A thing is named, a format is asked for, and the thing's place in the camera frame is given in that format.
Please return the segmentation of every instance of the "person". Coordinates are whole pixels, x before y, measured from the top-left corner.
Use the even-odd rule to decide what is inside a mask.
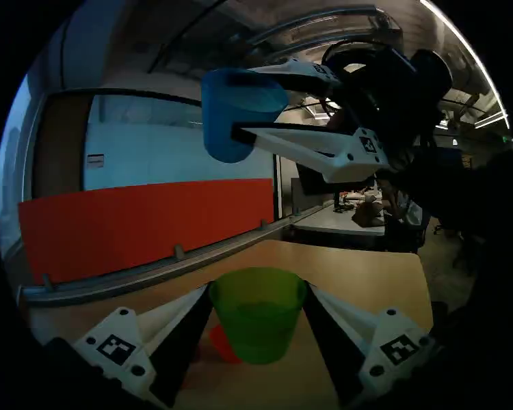
[[[382,190],[386,232],[381,248],[416,254],[421,245],[423,210],[409,195],[387,180],[377,180]]]

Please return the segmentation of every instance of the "orange panel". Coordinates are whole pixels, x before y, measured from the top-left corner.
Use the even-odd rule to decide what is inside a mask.
[[[271,179],[214,180],[99,189],[19,204],[37,284],[70,282],[196,249],[274,218]]]

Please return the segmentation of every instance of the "wooden table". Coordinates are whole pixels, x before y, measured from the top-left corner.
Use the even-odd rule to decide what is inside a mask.
[[[245,267],[276,267],[297,273],[322,290],[370,312],[395,306],[419,326],[432,326],[428,287],[418,256],[352,251],[262,241],[205,268],[151,288],[102,301],[30,309],[34,335],[81,337],[119,306],[137,313],[167,303],[223,273]],[[337,395],[308,321],[302,313],[287,354],[266,366],[224,363],[210,345],[213,312],[200,341],[202,359],[192,365],[175,409],[331,409]]]
[[[299,220],[294,226],[302,230],[354,236],[384,236],[386,232],[384,226],[362,228],[357,223],[353,222],[352,217],[355,215],[355,209],[347,210],[342,213],[336,213],[333,209],[333,205],[321,209]]]

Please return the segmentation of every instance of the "floor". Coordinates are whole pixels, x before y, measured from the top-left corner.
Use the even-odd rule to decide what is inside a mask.
[[[432,301],[442,301],[449,306],[449,311],[463,306],[471,293],[475,276],[467,273],[463,262],[452,267],[452,262],[460,249],[458,238],[448,238],[444,232],[433,235],[438,224],[432,219],[425,236],[425,244],[418,251],[427,279]]]

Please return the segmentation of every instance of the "fluorescent light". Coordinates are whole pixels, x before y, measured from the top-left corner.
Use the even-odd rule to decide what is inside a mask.
[[[329,119],[329,116],[326,114],[326,113],[318,113],[318,114],[314,114],[313,117],[316,119],[316,120],[328,120]]]
[[[422,3],[425,7],[427,7],[433,14],[437,16],[439,20],[441,20],[450,30],[454,33],[456,37],[458,37],[459,41],[464,45],[464,47],[467,49],[469,54],[471,54],[471,57],[475,60],[475,63],[479,66],[481,69],[484,78],[487,80],[490,89],[492,90],[492,93],[496,97],[496,100],[498,101],[498,105],[500,106],[500,111],[503,114],[503,119],[505,120],[505,125],[509,129],[509,122],[507,118],[507,114],[505,112],[505,108],[503,108],[503,104],[501,103],[500,95],[498,91],[496,90],[496,87],[494,83],[492,82],[492,79],[490,78],[490,75],[488,75],[488,72],[486,71],[486,68],[484,67],[484,64],[481,62],[481,59],[477,55],[477,53],[471,48],[467,40],[464,38],[462,33],[458,31],[456,27],[454,27],[454,24],[439,10],[439,8],[434,5],[433,3],[429,2],[428,0],[420,0],[420,3]]]
[[[474,125],[479,125],[479,124],[482,124],[483,122],[487,122],[493,118],[498,118],[498,117],[503,118],[503,115],[501,115],[501,111],[497,112],[496,114],[492,114],[492,115],[484,118],[483,120],[477,121]]]
[[[499,121],[499,120],[503,120],[503,119],[504,119],[504,117],[498,117],[498,118],[495,118],[495,119],[493,119],[493,120],[491,120],[491,121],[485,122],[484,124],[479,124],[479,125],[477,125],[477,126],[475,127],[475,129],[477,129],[477,128],[482,128],[482,127],[484,127],[484,126],[487,126],[487,125],[489,125],[489,124],[492,124],[493,122],[496,122],[496,121]]]

